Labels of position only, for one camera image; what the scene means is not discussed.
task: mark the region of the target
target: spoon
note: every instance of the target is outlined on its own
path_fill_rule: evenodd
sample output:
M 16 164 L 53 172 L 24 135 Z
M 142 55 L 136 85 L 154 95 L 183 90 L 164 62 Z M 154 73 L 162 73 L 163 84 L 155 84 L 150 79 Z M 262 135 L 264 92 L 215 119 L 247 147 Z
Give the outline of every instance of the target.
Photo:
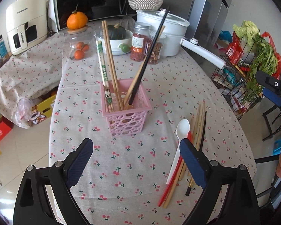
M 167 185 L 171 181 L 171 178 L 174 174 L 175 168 L 177 166 L 177 163 L 178 163 L 178 160 L 179 160 L 179 157 L 180 157 L 180 149 L 179 149 L 180 141 L 184 138 L 187 138 L 187 135 L 188 135 L 188 132 L 190 131 L 190 129 L 191 129 L 191 127 L 189 125 L 189 121 L 185 118 L 182 119 L 177 125 L 176 134 L 177 134 L 177 137 L 179 139 L 179 144 L 178 144 L 178 147 L 177 147 L 177 151 L 176 151 L 176 154 L 175 154 L 175 157 L 174 157 L 174 161 L 173 161 L 169 176 L 167 177 L 167 182 L 166 182 Z

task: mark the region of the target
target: pink basket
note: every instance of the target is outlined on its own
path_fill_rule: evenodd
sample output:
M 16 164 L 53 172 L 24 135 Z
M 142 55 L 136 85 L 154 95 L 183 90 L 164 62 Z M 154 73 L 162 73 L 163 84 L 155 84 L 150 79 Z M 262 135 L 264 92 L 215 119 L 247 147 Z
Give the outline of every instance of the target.
M 118 80 L 122 98 L 125 97 L 132 81 L 133 79 Z M 112 87 L 112 82 L 109 82 L 109 86 L 110 92 L 113 93 L 114 89 Z M 104 94 L 104 86 L 101 83 L 102 116 L 106 117 L 109 126 L 109 132 L 112 137 L 137 134 L 142 131 L 147 113 L 152 109 L 142 83 L 140 84 L 138 92 L 135 96 L 133 109 L 130 110 L 119 111 L 115 96 L 112 95 L 112 104 L 114 111 L 108 112 Z

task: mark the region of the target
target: metal screw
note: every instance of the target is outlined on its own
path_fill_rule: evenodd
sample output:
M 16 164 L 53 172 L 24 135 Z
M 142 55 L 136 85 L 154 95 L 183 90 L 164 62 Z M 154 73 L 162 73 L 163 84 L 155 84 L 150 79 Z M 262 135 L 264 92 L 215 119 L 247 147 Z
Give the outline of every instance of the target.
M 27 167 L 27 171 L 31 171 L 34 167 L 32 165 Z
M 243 165 L 243 164 L 239 165 L 239 168 L 240 168 L 241 170 L 243 170 L 243 171 L 245 171 L 245 170 L 247 169 L 247 167 L 246 167 L 245 165 Z
M 55 162 L 54 165 L 55 165 L 56 167 L 60 167 L 62 164 L 63 164 L 62 161 L 57 161 L 57 162 Z
M 211 161 L 210 161 L 210 164 L 211 164 L 212 166 L 216 167 L 216 166 L 218 165 L 218 162 L 215 161 L 215 160 L 211 160 Z

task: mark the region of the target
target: cardboard box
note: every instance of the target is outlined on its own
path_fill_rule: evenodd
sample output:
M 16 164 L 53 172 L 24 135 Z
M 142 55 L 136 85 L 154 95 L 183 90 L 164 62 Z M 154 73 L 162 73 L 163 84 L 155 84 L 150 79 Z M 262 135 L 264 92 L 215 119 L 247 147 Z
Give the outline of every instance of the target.
M 11 131 L 13 123 L 2 117 L 0 120 L 0 141 Z
M 37 110 L 41 114 L 45 115 L 47 118 L 52 116 L 53 107 L 55 103 L 56 94 L 42 101 L 41 103 L 34 106 L 32 109 Z

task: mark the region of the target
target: jar with red contents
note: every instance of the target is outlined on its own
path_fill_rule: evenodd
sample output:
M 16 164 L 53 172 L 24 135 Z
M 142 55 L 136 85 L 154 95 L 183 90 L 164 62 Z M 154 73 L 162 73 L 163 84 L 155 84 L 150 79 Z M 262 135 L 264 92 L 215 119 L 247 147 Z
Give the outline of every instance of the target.
M 151 25 L 141 22 L 134 24 L 130 53 L 132 60 L 137 62 L 144 60 L 150 27 Z

